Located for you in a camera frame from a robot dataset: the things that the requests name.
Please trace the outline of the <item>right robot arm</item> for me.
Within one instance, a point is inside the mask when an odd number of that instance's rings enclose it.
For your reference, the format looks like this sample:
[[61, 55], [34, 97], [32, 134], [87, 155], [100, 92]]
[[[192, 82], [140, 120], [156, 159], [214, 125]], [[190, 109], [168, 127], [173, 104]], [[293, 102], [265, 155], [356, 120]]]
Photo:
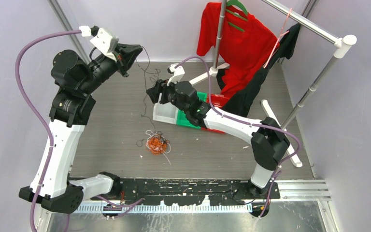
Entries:
[[188, 81], [174, 84], [159, 79], [146, 94], [152, 103], [175, 106], [193, 126], [222, 131], [249, 143], [256, 161], [250, 177], [250, 195], [259, 199], [267, 193], [271, 177], [290, 145], [273, 118], [248, 119], [211, 106], [198, 98]]

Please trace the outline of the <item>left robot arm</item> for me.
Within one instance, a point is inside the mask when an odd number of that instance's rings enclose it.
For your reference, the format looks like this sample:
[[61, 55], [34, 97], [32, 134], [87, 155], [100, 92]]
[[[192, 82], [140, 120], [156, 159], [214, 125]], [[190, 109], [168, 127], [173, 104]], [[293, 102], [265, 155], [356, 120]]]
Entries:
[[138, 44], [118, 44], [116, 60], [99, 55], [85, 63], [73, 50], [64, 50], [53, 59], [51, 76], [59, 87], [49, 112], [45, 154], [30, 185], [19, 190], [19, 198], [40, 204], [51, 212], [73, 213], [81, 202], [98, 196], [117, 199], [123, 186], [119, 176], [100, 172], [94, 177], [70, 180], [70, 171], [79, 139], [95, 105], [92, 93], [114, 73], [127, 77], [142, 52]]

